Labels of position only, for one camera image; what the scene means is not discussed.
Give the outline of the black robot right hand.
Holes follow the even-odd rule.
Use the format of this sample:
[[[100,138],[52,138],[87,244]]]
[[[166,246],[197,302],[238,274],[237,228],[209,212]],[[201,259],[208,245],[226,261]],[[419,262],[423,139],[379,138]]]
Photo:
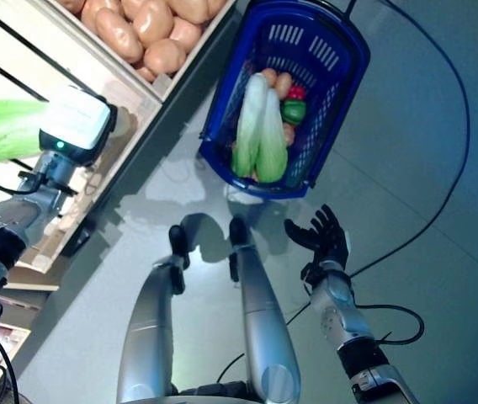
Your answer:
[[[345,270],[349,255],[345,231],[328,205],[315,212],[309,228],[286,219],[284,230],[294,243],[313,252],[313,265],[322,268],[335,264],[336,269]]]

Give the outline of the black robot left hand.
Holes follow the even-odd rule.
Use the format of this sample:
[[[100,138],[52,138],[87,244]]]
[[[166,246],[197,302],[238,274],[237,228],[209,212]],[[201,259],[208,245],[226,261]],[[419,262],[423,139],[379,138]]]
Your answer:
[[[40,123],[39,147],[78,167],[93,165],[114,131],[118,108],[106,98],[68,86],[52,95]]]

